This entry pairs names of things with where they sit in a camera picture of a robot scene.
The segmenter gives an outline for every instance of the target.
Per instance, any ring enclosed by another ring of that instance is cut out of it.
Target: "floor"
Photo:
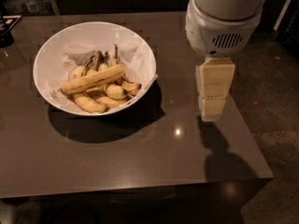
[[[243,223],[299,223],[299,60],[262,33],[233,60],[231,94],[275,177],[243,207]]]

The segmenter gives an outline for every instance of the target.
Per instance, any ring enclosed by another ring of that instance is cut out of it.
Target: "white bowl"
[[[125,75],[129,79],[133,79],[132,81],[142,84],[142,89],[136,97],[125,105],[98,114],[83,111],[65,96],[56,95],[56,92],[53,92],[53,89],[59,89],[66,82],[69,74],[63,50],[81,45],[101,50],[103,53],[108,50],[112,55],[114,54],[114,44],[117,44],[120,49],[135,46],[134,56],[141,57],[141,60],[135,60],[135,57],[131,56],[130,62],[124,61],[126,64]],[[155,57],[147,42],[133,31],[107,22],[85,22],[63,29],[41,47],[34,63],[34,81],[44,99],[65,112],[80,116],[105,116],[127,108],[148,91],[156,77]]]

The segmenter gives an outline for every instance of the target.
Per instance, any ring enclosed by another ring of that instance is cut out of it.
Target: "tabletop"
[[[157,80],[119,114],[67,114],[33,81],[45,41],[85,21],[125,26],[154,52]],[[21,18],[0,49],[0,198],[272,178],[231,96],[220,120],[201,121],[194,71],[204,58],[184,24],[184,12]]]

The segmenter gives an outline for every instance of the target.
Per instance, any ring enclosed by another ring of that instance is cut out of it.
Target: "bowl rim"
[[[40,53],[43,52],[43,49],[48,45],[48,43],[57,35],[59,35],[60,33],[63,33],[65,32],[66,30],[69,30],[69,29],[72,29],[78,25],[88,25],[88,24],[107,24],[107,25],[113,25],[113,26],[118,26],[124,30],[127,30],[127,31],[130,31],[132,33],[134,33],[134,35],[136,37],[138,37],[139,39],[141,39],[141,41],[146,44],[148,47],[149,47],[149,55],[153,58],[153,64],[154,64],[154,69],[153,69],[153,74],[154,76],[149,80],[149,84],[147,85],[147,90],[144,91],[143,93],[141,93],[141,95],[138,96],[138,99],[136,99],[135,97],[131,99],[132,102],[130,102],[129,104],[127,105],[124,105],[123,107],[121,107],[120,110],[118,110],[117,112],[104,112],[104,113],[88,113],[86,111],[83,111],[83,113],[79,113],[79,112],[74,112],[74,111],[70,111],[70,110],[67,110],[66,108],[64,107],[60,107],[60,106],[57,106],[55,104],[52,103],[52,100],[47,97],[46,95],[44,95],[44,92],[42,91],[42,89],[37,85],[37,67],[38,67],[38,63],[37,63],[37,59],[38,57],[40,56]],[[62,110],[68,114],[72,114],[72,115],[76,115],[76,116],[82,116],[82,117],[101,117],[101,116],[109,116],[109,115],[114,115],[114,114],[117,114],[119,112],[122,112],[122,110],[130,107],[131,105],[133,105],[134,103],[136,103],[138,100],[140,100],[144,95],[145,93],[148,91],[148,89],[150,88],[151,84],[154,82],[154,80],[156,79],[157,75],[156,75],[156,71],[157,71],[157,63],[156,63],[156,58],[153,54],[153,51],[149,45],[149,43],[143,38],[141,37],[139,34],[137,34],[136,32],[132,31],[131,29],[125,27],[125,26],[122,26],[122,25],[118,25],[117,23],[112,23],[112,22],[106,22],[106,21],[85,21],[85,22],[79,22],[79,23],[76,23],[74,25],[71,25],[71,26],[68,26],[66,28],[64,28],[63,30],[53,34],[50,38],[48,38],[44,44],[40,47],[39,51],[37,52],[36,54],[36,57],[35,57],[35,61],[34,61],[34,66],[33,66],[33,79],[34,79],[34,83],[35,83],[35,86],[39,92],[39,94],[52,106],[58,108],[59,110]]]

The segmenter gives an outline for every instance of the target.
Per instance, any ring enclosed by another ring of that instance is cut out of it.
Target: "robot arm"
[[[260,23],[264,1],[189,1],[186,36],[194,51],[206,57],[195,72],[203,121],[221,116],[235,71],[230,55],[248,43]]]

